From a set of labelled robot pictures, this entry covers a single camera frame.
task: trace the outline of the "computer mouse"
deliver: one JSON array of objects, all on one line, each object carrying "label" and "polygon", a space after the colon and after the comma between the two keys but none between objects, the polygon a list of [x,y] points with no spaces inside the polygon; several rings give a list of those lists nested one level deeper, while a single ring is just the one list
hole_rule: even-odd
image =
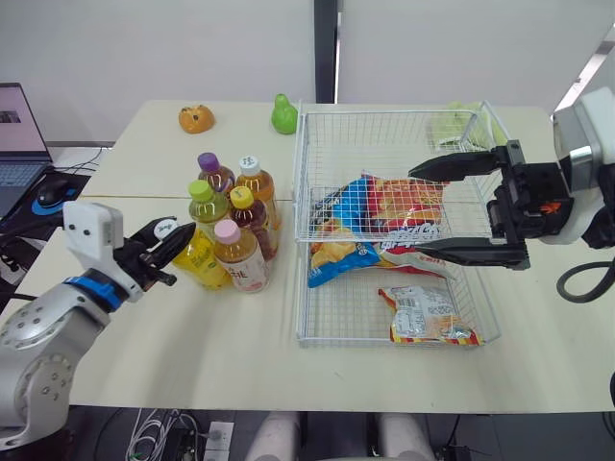
[{"label": "computer mouse", "polygon": [[37,202],[43,208],[49,208],[60,204],[66,199],[66,192],[70,189],[70,183],[67,180],[50,180],[45,182],[37,193]]}]

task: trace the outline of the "light green cloth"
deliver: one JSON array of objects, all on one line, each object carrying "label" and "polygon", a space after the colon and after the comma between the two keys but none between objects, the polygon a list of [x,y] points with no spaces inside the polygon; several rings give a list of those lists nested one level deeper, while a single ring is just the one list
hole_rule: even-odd
[{"label": "light green cloth", "polygon": [[481,103],[453,102],[447,106],[447,109],[459,111],[437,113],[431,120],[430,136],[436,147],[457,148],[472,118],[471,113],[462,110],[471,110],[479,116],[478,123],[468,135],[465,147],[488,150],[496,145],[506,144],[504,129],[485,107],[481,108]]}]

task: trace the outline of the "purple bottle cap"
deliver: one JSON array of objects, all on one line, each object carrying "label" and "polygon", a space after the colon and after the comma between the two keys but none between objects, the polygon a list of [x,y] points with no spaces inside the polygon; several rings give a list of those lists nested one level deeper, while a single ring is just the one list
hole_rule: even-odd
[{"label": "purple bottle cap", "polygon": [[217,171],[220,169],[218,157],[213,152],[204,152],[199,156],[199,166],[203,171]]}]

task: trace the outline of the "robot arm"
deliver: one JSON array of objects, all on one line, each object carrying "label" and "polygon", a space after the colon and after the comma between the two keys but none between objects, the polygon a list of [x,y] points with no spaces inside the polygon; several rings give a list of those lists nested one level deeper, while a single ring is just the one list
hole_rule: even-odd
[{"label": "robot arm", "polygon": [[[492,237],[424,242],[417,250],[462,265],[527,269],[527,238],[570,244],[582,238],[591,248],[615,246],[615,96],[608,88],[583,96],[553,117],[559,162],[526,163],[519,141],[489,152],[450,154],[428,160],[410,176],[428,181],[461,181],[466,176],[502,172],[502,183],[487,204]],[[615,282],[615,261],[596,290],[573,296],[563,285],[579,266],[562,276],[558,292],[585,303]]]},{"label": "robot arm", "polygon": [[67,247],[86,271],[25,304],[0,328],[0,451],[61,429],[75,368],[109,314],[124,301],[136,302],[156,281],[175,282],[160,269],[185,247],[195,225],[176,228],[157,246],[153,230],[161,219],[124,238],[118,210],[64,205]]}]

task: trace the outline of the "white wire basket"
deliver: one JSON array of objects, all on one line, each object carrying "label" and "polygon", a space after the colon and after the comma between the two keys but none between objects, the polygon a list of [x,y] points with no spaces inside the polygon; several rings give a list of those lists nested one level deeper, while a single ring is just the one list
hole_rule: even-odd
[{"label": "white wire basket", "polygon": [[[303,345],[392,344],[389,329],[393,312],[378,295],[378,289],[411,284],[448,289],[456,313],[484,344],[500,336],[481,269],[448,264],[454,276],[450,279],[360,269],[308,288],[310,242],[390,239],[388,229],[370,229],[368,222],[361,223],[362,231],[352,236],[323,230],[314,225],[320,218],[316,203],[366,172],[383,179],[405,179],[408,170],[426,159],[489,150],[496,146],[493,123],[509,137],[486,102],[477,111],[302,111],[295,154],[294,205],[300,255],[297,335]],[[500,180],[500,173],[494,173],[445,185],[441,214],[434,217],[440,223],[437,238],[491,237],[486,203]],[[430,185],[416,183],[417,187]],[[413,207],[413,201],[415,195],[408,194],[399,211]],[[422,234],[408,237],[412,244],[427,238]]]}]

